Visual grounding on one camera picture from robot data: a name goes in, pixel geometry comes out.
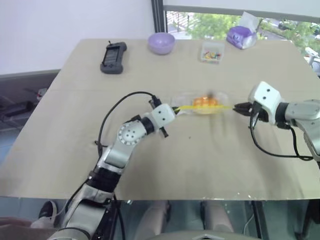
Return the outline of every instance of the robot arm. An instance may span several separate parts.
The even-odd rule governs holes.
[[[253,115],[253,127],[257,120],[280,128],[283,124],[298,127],[313,158],[320,162],[320,100],[284,102],[280,93],[263,81],[252,89],[248,100],[236,104],[234,110],[245,116]]]
[[[136,145],[147,135],[163,130],[175,117],[175,112],[168,104],[160,104],[139,119],[124,123],[113,145],[106,148],[87,180],[72,198],[62,229],[49,240],[92,239],[104,215],[108,214],[115,188]]]

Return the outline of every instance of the clear plastic bag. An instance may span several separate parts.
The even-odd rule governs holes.
[[[205,92],[182,92],[171,98],[171,106],[179,109],[178,114],[218,114],[231,109],[226,93],[211,90]]]
[[[220,42],[204,42],[200,52],[203,63],[219,64],[225,52],[225,44]]]

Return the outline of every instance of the white wall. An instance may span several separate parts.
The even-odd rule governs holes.
[[[80,39],[153,32],[150,0],[0,0],[0,75],[60,69]]]
[[[163,0],[163,4],[243,9],[320,18],[320,0]]]

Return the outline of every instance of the black device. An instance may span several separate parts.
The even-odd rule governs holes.
[[[122,57],[127,50],[125,42],[111,43],[106,46],[106,51],[102,63],[100,64],[101,72],[105,74],[120,74],[124,70],[122,66]]]

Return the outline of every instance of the window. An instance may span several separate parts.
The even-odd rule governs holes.
[[[167,31],[176,39],[223,40],[240,16],[211,13],[167,11]],[[258,38],[263,40],[291,40],[303,55],[310,47],[320,53],[320,24],[287,19],[262,18]]]

